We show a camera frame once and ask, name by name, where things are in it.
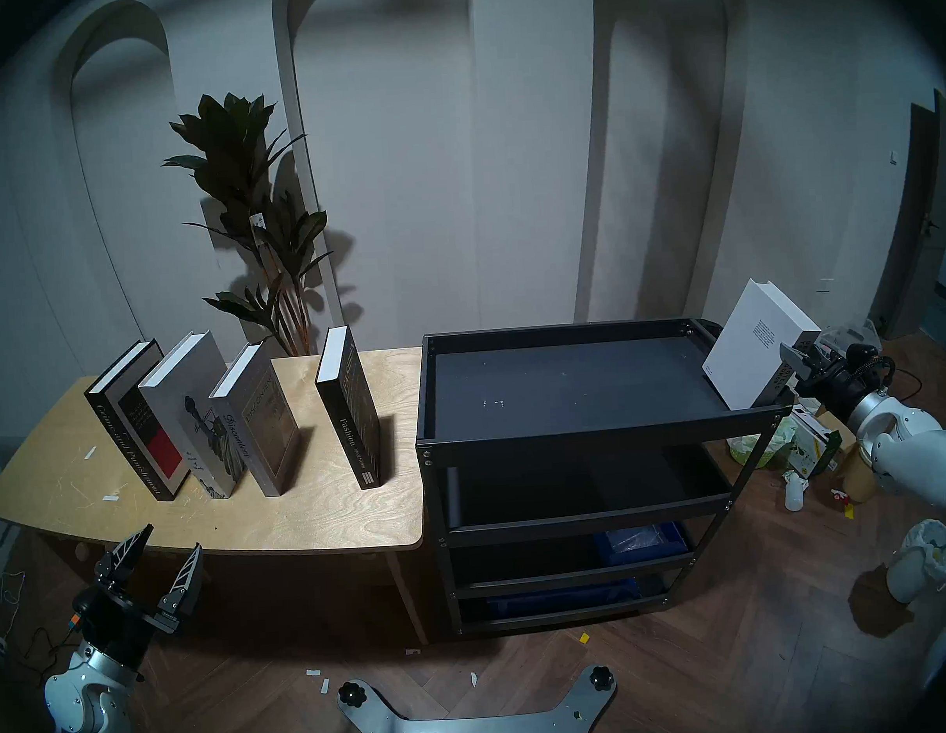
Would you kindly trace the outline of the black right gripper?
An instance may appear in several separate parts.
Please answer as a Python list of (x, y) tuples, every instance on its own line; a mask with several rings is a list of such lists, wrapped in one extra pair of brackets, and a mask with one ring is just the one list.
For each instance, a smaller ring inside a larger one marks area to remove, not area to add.
[(814, 341), (808, 348), (809, 359), (802, 352), (781, 343), (782, 362), (797, 378), (796, 394), (801, 399), (818, 400), (826, 412), (840, 422), (851, 423), (857, 407), (857, 380), (847, 358), (832, 358), (823, 344)]

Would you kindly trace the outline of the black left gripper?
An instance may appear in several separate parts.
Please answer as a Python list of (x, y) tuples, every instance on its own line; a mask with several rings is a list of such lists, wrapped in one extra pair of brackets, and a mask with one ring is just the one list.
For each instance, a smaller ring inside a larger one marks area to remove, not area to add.
[(142, 557), (154, 526), (147, 524), (96, 563), (97, 585), (80, 591), (72, 601), (75, 627), (82, 635), (78, 654), (89, 660), (99, 653), (130, 670), (139, 670), (156, 633), (174, 635), (180, 621), (196, 608), (204, 577), (203, 548), (196, 543), (155, 613), (127, 598), (125, 591)]

